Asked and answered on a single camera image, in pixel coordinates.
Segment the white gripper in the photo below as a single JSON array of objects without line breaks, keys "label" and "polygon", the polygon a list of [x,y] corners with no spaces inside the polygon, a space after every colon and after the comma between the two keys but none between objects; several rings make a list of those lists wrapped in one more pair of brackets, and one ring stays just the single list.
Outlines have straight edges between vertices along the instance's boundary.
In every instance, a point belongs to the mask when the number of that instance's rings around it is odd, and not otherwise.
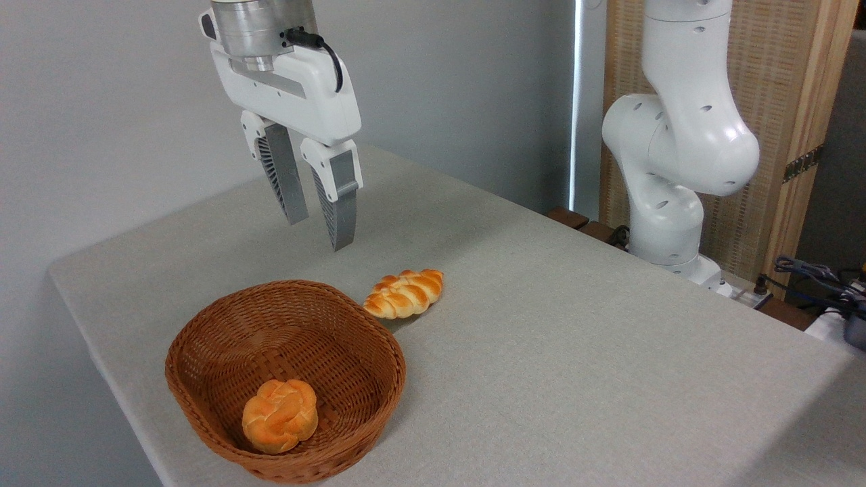
[{"label": "white gripper", "polygon": [[342,87],[336,90],[336,71],[327,51],[292,45],[282,30],[269,31],[267,39],[260,55],[270,56],[272,71],[248,69],[244,59],[226,53],[219,32],[210,41],[214,65],[229,99],[246,109],[241,124],[248,149],[262,164],[291,225],[309,213],[287,128],[307,137],[301,155],[312,167],[337,252],[355,240],[357,191],[364,187],[352,140],[361,129],[355,90],[344,64]]}]

